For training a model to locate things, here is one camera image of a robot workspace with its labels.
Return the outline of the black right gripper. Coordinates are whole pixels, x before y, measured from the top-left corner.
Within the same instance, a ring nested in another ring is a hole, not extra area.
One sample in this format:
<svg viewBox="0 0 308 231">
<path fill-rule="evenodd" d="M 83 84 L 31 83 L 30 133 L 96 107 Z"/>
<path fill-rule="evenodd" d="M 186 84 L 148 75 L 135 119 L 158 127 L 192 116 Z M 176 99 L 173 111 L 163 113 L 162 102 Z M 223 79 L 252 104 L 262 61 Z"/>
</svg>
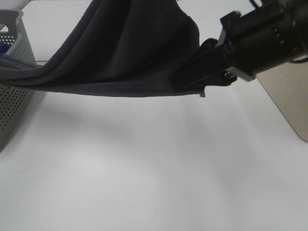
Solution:
<svg viewBox="0 0 308 231">
<path fill-rule="evenodd" d="M 175 92 L 229 86 L 237 76 L 251 81 L 258 73 L 291 59 L 293 44 L 289 32 L 292 22 L 282 4 L 267 4 L 241 15 L 233 11 L 221 18 L 223 48 L 209 38 L 198 51 L 170 77 Z"/>
</svg>

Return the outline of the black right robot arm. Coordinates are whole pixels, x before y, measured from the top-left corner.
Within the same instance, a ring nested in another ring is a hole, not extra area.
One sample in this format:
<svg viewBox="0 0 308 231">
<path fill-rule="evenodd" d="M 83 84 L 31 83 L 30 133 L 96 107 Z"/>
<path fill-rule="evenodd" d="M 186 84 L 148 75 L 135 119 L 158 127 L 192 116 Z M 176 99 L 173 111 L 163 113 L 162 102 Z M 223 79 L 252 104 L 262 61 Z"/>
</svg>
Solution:
<svg viewBox="0 0 308 231">
<path fill-rule="evenodd" d="M 221 18 L 219 39 L 207 39 L 196 54 L 169 78 L 174 91 L 228 86 L 284 63 L 308 60 L 308 3 L 264 0 L 241 15 Z"/>
</svg>

